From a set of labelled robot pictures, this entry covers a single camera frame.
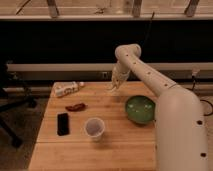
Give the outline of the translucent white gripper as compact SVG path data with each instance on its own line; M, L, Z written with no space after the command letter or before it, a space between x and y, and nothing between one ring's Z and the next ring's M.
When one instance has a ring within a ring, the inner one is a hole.
M118 89L129 77L129 69L116 63L112 70L112 87Z

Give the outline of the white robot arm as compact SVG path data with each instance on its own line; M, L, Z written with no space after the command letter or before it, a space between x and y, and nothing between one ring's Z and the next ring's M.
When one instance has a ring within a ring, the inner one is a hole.
M156 171L209 171L204 110L198 96L140 60L138 44L115 49L112 87L133 72L157 97Z

